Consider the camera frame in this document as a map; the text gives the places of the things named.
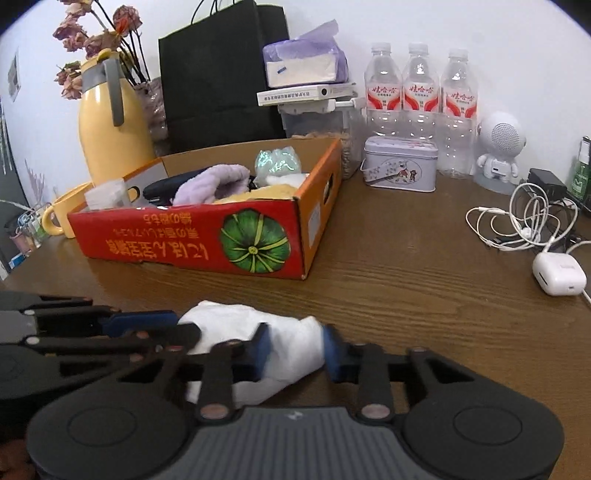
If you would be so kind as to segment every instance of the yellow mug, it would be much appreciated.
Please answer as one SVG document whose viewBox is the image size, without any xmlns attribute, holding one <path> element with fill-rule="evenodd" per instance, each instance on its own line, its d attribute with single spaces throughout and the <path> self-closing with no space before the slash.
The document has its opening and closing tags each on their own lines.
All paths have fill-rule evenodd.
<svg viewBox="0 0 591 480">
<path fill-rule="evenodd" d="M 86 201 L 84 194 L 93 186 L 92 182 L 89 181 L 82 185 L 78 185 L 61 197 L 56 198 L 47 210 L 43 212 L 43 218 L 41 218 L 43 229 L 49 233 L 49 235 L 64 234 L 68 238 L 74 238 L 75 234 L 68 221 L 68 213 Z M 57 220 L 60 222 L 61 226 L 56 226 L 51 221 L 52 213 L 56 214 Z"/>
</svg>

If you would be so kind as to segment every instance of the black power adapter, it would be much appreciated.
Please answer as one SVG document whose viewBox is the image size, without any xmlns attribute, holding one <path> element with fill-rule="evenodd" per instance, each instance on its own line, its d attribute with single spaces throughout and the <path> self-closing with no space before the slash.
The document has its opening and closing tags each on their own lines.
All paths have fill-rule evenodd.
<svg viewBox="0 0 591 480">
<path fill-rule="evenodd" d="M 558 202 L 567 196 L 566 185 L 550 170 L 531 168 L 527 181 L 536 184 L 544 190 L 550 203 Z"/>
</svg>

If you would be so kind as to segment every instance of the yellow thermos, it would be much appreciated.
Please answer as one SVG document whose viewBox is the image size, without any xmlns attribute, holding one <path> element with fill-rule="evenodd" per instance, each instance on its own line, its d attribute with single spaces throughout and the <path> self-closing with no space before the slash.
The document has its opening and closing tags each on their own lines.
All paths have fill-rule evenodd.
<svg viewBox="0 0 591 480">
<path fill-rule="evenodd" d="M 80 143 L 95 185 L 120 179 L 155 159 L 137 94 L 119 53 L 101 51 L 82 66 Z"/>
</svg>

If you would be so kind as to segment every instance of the white charger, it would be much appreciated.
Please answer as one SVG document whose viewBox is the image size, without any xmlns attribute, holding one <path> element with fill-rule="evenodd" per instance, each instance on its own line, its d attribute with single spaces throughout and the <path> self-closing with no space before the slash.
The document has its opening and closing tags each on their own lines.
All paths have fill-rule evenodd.
<svg viewBox="0 0 591 480">
<path fill-rule="evenodd" d="M 539 253 L 532 270 L 542 290 L 553 297 L 581 295 L 587 286 L 587 275 L 579 262 L 568 254 Z"/>
</svg>

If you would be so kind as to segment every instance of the purple towel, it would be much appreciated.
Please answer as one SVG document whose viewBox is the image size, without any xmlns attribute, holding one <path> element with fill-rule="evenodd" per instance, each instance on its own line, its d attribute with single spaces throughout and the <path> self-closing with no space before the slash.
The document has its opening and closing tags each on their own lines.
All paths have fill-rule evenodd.
<svg viewBox="0 0 591 480">
<path fill-rule="evenodd" d="M 183 183 L 174 196 L 173 206 L 201 205 L 248 192 L 251 172 L 242 165 L 214 165 Z"/>
</svg>

